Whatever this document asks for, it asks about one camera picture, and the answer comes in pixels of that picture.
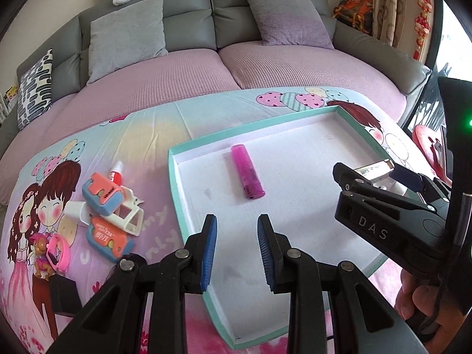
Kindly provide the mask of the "right hand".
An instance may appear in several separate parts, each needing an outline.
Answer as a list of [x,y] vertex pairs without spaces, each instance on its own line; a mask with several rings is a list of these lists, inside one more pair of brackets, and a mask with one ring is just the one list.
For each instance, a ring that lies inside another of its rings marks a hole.
[[[404,269],[401,271],[400,278],[401,289],[394,304],[395,310],[404,320],[412,317],[416,309],[431,317],[435,310],[435,301],[439,288],[419,284],[419,279]],[[449,293],[445,292],[442,296],[437,315],[436,321],[440,328],[435,338],[441,337],[445,340],[451,340],[462,327],[464,320],[465,316],[462,314],[457,301]]]

